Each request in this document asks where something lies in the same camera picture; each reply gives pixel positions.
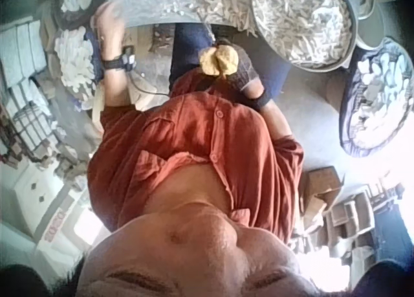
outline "box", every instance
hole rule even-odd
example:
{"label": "box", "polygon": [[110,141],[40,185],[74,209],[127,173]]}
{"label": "box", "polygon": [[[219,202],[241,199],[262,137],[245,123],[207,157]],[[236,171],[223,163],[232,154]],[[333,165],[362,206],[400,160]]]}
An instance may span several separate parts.
{"label": "box", "polygon": [[327,204],[325,211],[330,210],[342,189],[341,180],[334,166],[308,172],[305,188],[305,206],[312,197],[317,197]]}

